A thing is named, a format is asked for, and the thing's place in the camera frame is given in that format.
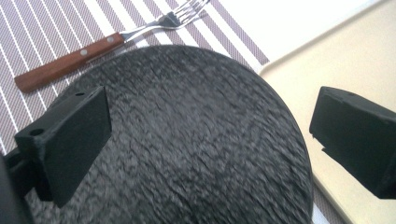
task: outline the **fork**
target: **fork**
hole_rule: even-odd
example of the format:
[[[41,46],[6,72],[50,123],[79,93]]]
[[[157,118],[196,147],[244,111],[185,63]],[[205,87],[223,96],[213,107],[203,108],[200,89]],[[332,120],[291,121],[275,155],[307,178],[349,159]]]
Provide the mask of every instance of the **fork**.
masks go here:
[[[17,87],[25,93],[41,88],[51,81],[63,77],[82,65],[121,47],[124,43],[153,29],[176,30],[184,27],[204,9],[210,0],[189,0],[155,21],[137,27],[132,31],[122,31],[102,38],[85,48],[64,55],[53,62],[39,66],[32,71],[14,78]]]

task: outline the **round plate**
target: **round plate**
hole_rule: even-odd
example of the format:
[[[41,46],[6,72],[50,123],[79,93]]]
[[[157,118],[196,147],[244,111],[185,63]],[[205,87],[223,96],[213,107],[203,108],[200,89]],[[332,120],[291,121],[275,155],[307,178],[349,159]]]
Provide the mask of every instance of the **round plate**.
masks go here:
[[[310,223],[304,139],[240,63],[192,47],[138,49],[57,100],[98,85],[112,137],[62,209],[27,197],[37,223]]]

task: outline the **beige tray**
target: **beige tray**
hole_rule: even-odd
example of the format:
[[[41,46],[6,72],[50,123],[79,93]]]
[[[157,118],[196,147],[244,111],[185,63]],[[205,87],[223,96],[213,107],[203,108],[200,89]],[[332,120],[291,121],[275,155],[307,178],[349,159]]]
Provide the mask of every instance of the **beige tray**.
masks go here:
[[[316,182],[350,223],[396,223],[396,200],[379,200],[324,152],[308,128],[321,86],[355,92],[396,111],[396,0],[380,2],[260,75],[303,133]]]

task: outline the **hole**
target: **hole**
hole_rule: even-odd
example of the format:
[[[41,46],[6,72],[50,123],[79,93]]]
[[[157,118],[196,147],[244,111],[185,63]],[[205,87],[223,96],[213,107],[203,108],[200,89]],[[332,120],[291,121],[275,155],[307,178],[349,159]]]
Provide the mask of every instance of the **hole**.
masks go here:
[[[43,129],[34,129],[34,130],[32,130],[32,131],[30,132],[30,135],[32,135],[32,136],[38,136],[38,135],[42,134],[43,132],[44,132]]]

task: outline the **textured plate surface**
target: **textured plate surface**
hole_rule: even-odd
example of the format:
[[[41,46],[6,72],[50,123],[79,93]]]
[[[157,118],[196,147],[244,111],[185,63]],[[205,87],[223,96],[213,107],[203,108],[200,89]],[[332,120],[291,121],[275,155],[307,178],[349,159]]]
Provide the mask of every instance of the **textured plate surface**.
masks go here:
[[[105,85],[113,134],[62,209],[37,223],[309,223],[312,174],[291,113],[259,76],[212,51],[138,49],[58,98]]]

